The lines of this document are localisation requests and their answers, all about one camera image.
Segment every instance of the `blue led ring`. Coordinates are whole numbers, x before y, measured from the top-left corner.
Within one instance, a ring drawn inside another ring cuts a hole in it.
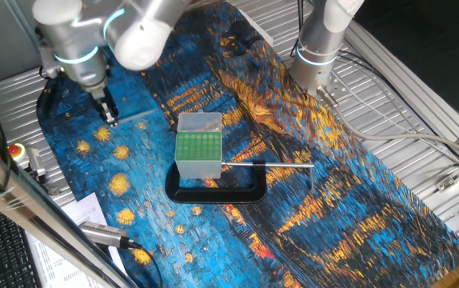
[[[297,46],[297,55],[306,63],[310,64],[310,65],[315,65],[315,66],[324,66],[324,65],[327,65],[327,64],[331,64],[332,62],[334,62],[334,60],[336,60],[336,58],[338,57],[338,55],[336,55],[336,57],[334,57],[333,60],[331,61],[328,61],[328,62],[323,62],[323,63],[320,63],[320,62],[313,62],[311,60],[308,60],[306,59],[304,56],[302,56],[301,54],[301,51],[299,51],[299,46]]]
[[[54,56],[57,60],[65,64],[80,64],[94,57],[94,55],[96,55],[97,52],[98,52],[98,47],[94,47],[94,49],[89,54],[87,54],[84,57],[77,58],[77,59],[63,59],[63,58],[58,57],[57,55],[54,55]]]

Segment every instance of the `black c-clamp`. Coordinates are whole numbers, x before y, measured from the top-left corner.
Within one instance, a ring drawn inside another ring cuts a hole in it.
[[[180,173],[174,163],[166,177],[166,194],[179,203],[255,203],[267,194],[265,161],[253,161],[254,185],[251,188],[181,188]]]

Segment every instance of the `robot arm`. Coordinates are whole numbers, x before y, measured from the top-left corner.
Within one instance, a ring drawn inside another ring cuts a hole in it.
[[[36,0],[33,16],[46,42],[40,47],[44,71],[62,70],[91,97],[102,120],[118,124],[118,109],[106,89],[108,45],[130,70],[151,67],[162,54],[174,25],[190,0]]]

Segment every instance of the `cable connector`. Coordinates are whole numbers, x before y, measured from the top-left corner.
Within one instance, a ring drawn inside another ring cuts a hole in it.
[[[334,98],[333,95],[325,88],[325,86],[320,85],[317,88],[317,95],[324,100],[327,105],[329,105],[331,108],[336,108],[338,107],[338,102],[336,101],[336,98]]]

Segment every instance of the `metal grid table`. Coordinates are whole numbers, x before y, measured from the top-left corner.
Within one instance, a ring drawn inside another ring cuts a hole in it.
[[[297,3],[293,0],[229,2],[249,15],[272,37],[274,50],[289,66],[292,61],[289,53],[298,35]],[[309,4],[306,3],[305,16],[309,13]],[[343,46],[342,49],[348,50],[349,47]],[[421,120],[425,119],[425,115],[432,120],[427,121],[432,129],[448,128],[433,120],[434,112],[430,108],[425,109],[425,114],[419,113],[421,118],[416,116],[405,101],[385,89],[380,79],[345,59],[339,58],[333,71],[335,78],[345,84],[334,91],[343,113],[354,127],[367,134],[430,133]],[[61,193],[54,199],[62,205],[74,198],[41,132],[35,111],[45,83],[37,69],[0,82],[0,116],[10,143],[20,142],[39,149],[46,167],[47,185],[59,188]],[[443,102],[438,96],[426,100]],[[445,115],[452,115],[451,119],[458,116],[454,110],[445,109],[448,111]],[[364,144],[459,235],[459,185],[445,192],[438,192],[436,188],[436,182],[457,168],[455,165],[459,161],[452,153],[440,144],[417,139],[364,141]]]

